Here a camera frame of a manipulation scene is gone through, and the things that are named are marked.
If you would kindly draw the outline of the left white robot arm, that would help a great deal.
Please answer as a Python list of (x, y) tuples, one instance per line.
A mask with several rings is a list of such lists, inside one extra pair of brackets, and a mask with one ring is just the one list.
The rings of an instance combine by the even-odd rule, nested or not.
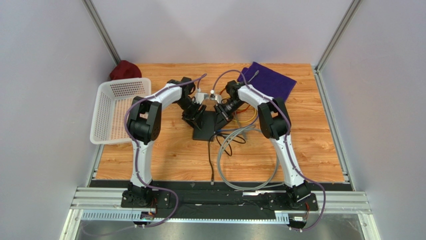
[(124, 116), (125, 131), (133, 147), (133, 171), (127, 190), (122, 195), (122, 206), (135, 204), (144, 208), (151, 206), (154, 200), (154, 188), (150, 185), (152, 152), (161, 131), (162, 112), (165, 108), (177, 104), (182, 109), (182, 119), (190, 127), (202, 127), (201, 118), (205, 106), (190, 96), (200, 80), (188, 77), (169, 80), (159, 91), (133, 99)]

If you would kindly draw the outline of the black network switch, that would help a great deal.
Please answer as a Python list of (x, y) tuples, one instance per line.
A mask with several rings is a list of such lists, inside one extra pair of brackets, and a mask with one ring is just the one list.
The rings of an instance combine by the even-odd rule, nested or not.
[(201, 117), (201, 129), (194, 128), (192, 139), (208, 142), (210, 138), (222, 128), (218, 123), (218, 115), (215, 111), (205, 111)]

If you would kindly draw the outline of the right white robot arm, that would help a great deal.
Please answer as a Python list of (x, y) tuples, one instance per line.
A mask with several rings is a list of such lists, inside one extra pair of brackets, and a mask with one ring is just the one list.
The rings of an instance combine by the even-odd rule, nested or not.
[(291, 121), (282, 98), (268, 96), (248, 82), (230, 81), (225, 87), (231, 103), (243, 102), (257, 108), (259, 130), (272, 143), (278, 163), (281, 165), (289, 206), (307, 207), (312, 196), (308, 182), (313, 180), (302, 173), (291, 137)]

